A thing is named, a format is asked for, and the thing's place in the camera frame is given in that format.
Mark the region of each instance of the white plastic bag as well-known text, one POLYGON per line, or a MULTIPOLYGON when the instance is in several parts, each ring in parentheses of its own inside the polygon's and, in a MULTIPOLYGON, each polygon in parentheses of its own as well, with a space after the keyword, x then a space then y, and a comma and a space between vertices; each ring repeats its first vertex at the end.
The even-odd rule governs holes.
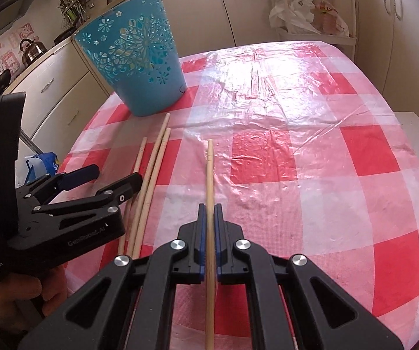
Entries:
POLYGON ((290 34, 320 34, 312 26, 315 5, 313 0, 287 0, 289 9, 285 9, 283 0, 276 0, 269 14, 271 27, 286 27, 290 34))
POLYGON ((349 37, 349 27, 328 0, 275 0, 269 15, 271 27, 290 34, 328 34, 349 37))

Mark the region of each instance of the stainless steel kettle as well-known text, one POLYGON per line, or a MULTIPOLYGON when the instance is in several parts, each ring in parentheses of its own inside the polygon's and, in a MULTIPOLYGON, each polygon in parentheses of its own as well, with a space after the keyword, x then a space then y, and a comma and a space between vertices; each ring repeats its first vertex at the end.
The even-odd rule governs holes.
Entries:
POLYGON ((42 42, 34 42, 31 39, 25 38, 20 43, 20 50, 23 51, 23 64, 25 67, 30 66, 37 58, 47 52, 47 49, 42 42), (28 42, 29 46, 23 49, 23 43, 28 42))

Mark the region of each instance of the chopstick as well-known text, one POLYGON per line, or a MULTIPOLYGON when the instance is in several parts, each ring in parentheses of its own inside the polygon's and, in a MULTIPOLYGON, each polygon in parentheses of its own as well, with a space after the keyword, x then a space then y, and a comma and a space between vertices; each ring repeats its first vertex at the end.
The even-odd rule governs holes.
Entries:
POLYGON ((214 148, 208 141, 206 161, 206 350, 214 350, 214 312, 216 295, 216 254, 214 242, 214 148))
POLYGON ((145 203, 145 196, 146 196, 146 191, 148 189, 149 179, 151 178, 151 175, 154 169, 154 163, 156 162, 157 152, 159 151, 159 148, 161 146, 162 138, 164 136, 164 131, 166 130, 170 117, 171 117, 171 114, 167 113, 166 117, 164 118, 164 121, 162 122, 161 129, 159 130, 159 134, 157 135, 156 142, 154 143, 154 147, 151 152, 151 157, 149 159, 148 166, 146 167, 145 177, 143 178, 141 191, 140 191, 140 194, 138 195, 138 203, 136 205, 135 216, 133 217, 133 222, 131 223, 130 236, 128 238, 127 255, 129 257, 131 257, 133 254, 133 247, 135 244, 136 233, 138 231, 138 224, 140 222, 143 204, 145 203))
MULTIPOLYGON (((140 150, 138 151, 138 155, 136 155, 135 166, 133 167, 133 174, 140 170, 141 160, 143 159, 143 153, 145 152, 146 141, 148 139, 144 137, 141 141, 140 150)), ((127 238, 127 234, 129 235, 129 225, 128 219, 131 214, 131 206, 133 205, 134 199, 129 199, 125 204, 125 217, 124 217, 124 224, 125 224, 125 234, 120 237, 119 239, 119 248, 117 255, 124 254, 125 252, 125 238, 127 238)))
POLYGON ((148 220, 149 208, 151 206, 151 200, 154 194, 154 187, 156 186, 157 176, 161 169, 162 158, 166 152, 167 142, 169 141, 169 136, 171 135, 171 129, 167 128, 162 138, 162 143, 159 148, 159 153, 157 154, 156 164, 152 171, 151 179, 149 180, 149 186, 146 190, 145 201, 143 204, 140 221, 138 224, 138 230, 136 231, 135 245, 133 246, 132 258, 137 259, 140 257, 141 245, 143 243, 143 237, 145 236, 146 221, 148 220))

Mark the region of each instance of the silver screw head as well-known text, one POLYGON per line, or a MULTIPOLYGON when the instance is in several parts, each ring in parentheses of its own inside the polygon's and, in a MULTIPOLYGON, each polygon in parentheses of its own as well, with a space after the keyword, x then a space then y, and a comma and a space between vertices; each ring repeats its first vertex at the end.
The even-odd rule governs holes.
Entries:
POLYGON ((182 250, 185 247, 185 245, 185 241, 182 241, 181 239, 175 239, 171 242, 171 248, 173 248, 174 250, 182 250))
POLYGON ((128 263, 130 263, 130 258, 126 255, 119 255, 114 259, 114 264, 119 267, 126 266, 128 263))
POLYGON ((250 241, 246 240, 246 239, 239 239, 236 242, 236 248, 239 250, 247 250, 249 249, 251 246, 250 241))
POLYGON ((292 263, 296 266, 305 266, 307 264, 307 257, 302 254, 297 254, 292 257, 292 263))

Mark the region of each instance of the tablecloth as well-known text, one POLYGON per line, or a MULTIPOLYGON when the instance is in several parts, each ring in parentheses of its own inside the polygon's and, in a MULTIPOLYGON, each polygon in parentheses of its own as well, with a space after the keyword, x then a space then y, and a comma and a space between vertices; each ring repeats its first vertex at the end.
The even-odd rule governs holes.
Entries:
MULTIPOLYGON (((225 219, 273 255, 309 256, 410 349, 419 339, 419 161, 379 92, 322 42, 224 49, 181 65, 188 90, 167 110, 171 138, 141 255, 196 219, 206 200, 205 141, 213 139, 225 219)), ((60 199, 93 195, 131 173, 147 136, 143 172, 164 114, 132 117, 112 94, 61 167, 95 163, 101 175, 60 199)), ((69 262, 71 291, 117 245, 69 262)), ((171 348, 204 349, 204 291, 178 286, 171 348)), ((251 348, 242 286, 218 286, 215 331, 218 350, 251 348)))

